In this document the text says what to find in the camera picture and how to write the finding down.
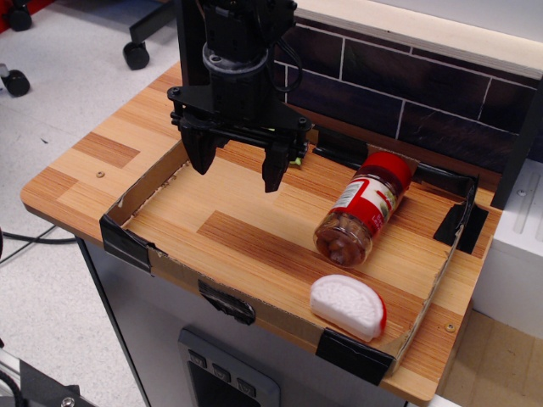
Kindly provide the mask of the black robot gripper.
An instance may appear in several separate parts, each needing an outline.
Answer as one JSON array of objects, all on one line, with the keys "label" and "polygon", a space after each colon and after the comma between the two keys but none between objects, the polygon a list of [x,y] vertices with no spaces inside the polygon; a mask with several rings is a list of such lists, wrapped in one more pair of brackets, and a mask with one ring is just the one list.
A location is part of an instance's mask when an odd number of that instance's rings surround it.
[{"label": "black robot gripper", "polygon": [[275,192],[291,153],[306,152],[311,122],[279,100],[278,93],[288,89],[273,81],[274,47],[242,62],[204,45],[202,59],[208,84],[168,91],[174,103],[172,123],[181,132],[192,167],[204,175],[216,150],[231,139],[252,144],[265,148],[262,179],[265,192]]}]

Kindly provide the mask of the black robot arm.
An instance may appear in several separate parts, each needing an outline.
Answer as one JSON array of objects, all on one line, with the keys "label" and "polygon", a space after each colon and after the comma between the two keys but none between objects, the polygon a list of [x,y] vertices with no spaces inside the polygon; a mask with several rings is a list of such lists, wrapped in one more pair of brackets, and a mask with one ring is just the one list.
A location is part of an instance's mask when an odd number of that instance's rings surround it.
[{"label": "black robot arm", "polygon": [[168,90],[171,121],[193,168],[210,168],[229,141],[262,148],[266,192],[275,192],[290,163],[307,151],[312,123],[282,101],[301,83],[274,81],[275,52],[296,66],[283,36],[295,25],[294,1],[177,1],[182,84]]}]

